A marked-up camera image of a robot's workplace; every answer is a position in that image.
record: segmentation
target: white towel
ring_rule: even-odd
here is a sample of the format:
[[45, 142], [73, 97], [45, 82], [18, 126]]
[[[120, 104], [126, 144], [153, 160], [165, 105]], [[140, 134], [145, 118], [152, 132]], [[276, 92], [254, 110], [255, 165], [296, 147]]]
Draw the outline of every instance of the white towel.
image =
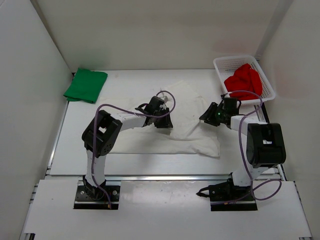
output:
[[[213, 126], [200, 122], [199, 117], [209, 104], [184, 81], [163, 88], [176, 99], [170, 114], [173, 129], [159, 129], [154, 125], [137, 127], [120, 132], [111, 153], [118, 154], [202, 154], [210, 157], [220, 155], [220, 144]], [[172, 109], [173, 99], [168, 97], [167, 107]], [[103, 102], [135, 112], [135, 108], [148, 103], [148, 99], [105, 98]], [[117, 113], [108, 108], [110, 113]]]

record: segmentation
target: white basket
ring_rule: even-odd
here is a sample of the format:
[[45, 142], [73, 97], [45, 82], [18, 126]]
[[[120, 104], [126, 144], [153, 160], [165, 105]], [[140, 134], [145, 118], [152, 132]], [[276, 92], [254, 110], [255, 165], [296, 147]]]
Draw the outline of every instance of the white basket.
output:
[[[275, 91], [272, 89], [266, 75], [259, 66], [257, 60], [250, 55], [240, 55], [240, 56], [225, 56], [216, 58], [213, 61], [216, 72], [218, 73], [219, 79], [221, 81], [224, 93], [228, 90], [225, 85], [225, 80], [230, 76], [233, 76], [235, 71], [244, 64], [250, 64], [252, 69], [259, 73], [260, 80], [262, 83], [262, 100], [269, 101], [276, 97]], [[254, 104], [258, 105], [260, 103], [259, 99], [253, 100], [243, 100], [242, 104]]]

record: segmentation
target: green cloth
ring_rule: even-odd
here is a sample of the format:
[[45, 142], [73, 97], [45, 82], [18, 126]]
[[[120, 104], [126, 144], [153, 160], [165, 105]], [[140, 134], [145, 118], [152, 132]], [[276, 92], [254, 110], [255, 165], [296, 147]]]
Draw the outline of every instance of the green cloth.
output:
[[83, 100], [94, 104], [107, 77], [108, 74], [105, 72], [78, 68], [71, 85], [63, 96], [70, 102]]

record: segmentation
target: red cloth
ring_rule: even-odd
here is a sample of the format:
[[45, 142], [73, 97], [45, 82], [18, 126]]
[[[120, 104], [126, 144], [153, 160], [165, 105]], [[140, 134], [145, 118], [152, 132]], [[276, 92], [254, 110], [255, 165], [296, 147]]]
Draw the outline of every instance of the red cloth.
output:
[[[259, 96], [261, 96], [263, 90], [259, 73], [251, 69], [251, 66], [248, 63], [235, 70], [233, 76], [228, 77], [224, 81], [224, 85], [228, 92], [246, 90], [254, 92]], [[230, 97], [238, 98], [241, 101], [258, 98], [257, 96], [246, 92], [232, 93], [230, 94]]]

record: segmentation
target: white platform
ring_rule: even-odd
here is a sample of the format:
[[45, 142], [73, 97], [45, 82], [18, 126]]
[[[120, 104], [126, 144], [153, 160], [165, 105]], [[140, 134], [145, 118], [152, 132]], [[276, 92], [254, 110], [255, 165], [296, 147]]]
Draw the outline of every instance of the white platform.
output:
[[[207, 181], [122, 181], [119, 210], [73, 209], [78, 180], [41, 180], [25, 233], [34, 240], [298, 240], [311, 237], [293, 182], [258, 211], [211, 212]], [[278, 186], [256, 191], [266, 197]]]
[[[120, 70], [106, 71], [108, 78], [100, 98], [152, 97], [160, 88], [184, 80], [208, 102], [220, 102], [221, 83], [216, 71], [202, 70]], [[81, 135], [95, 115], [96, 104], [70, 102], [55, 151], [51, 175], [83, 175], [87, 155]], [[253, 111], [243, 106], [241, 113]], [[220, 158], [197, 154], [108, 154], [106, 175], [211, 175], [229, 174], [242, 164], [238, 134], [221, 125], [217, 128]]]

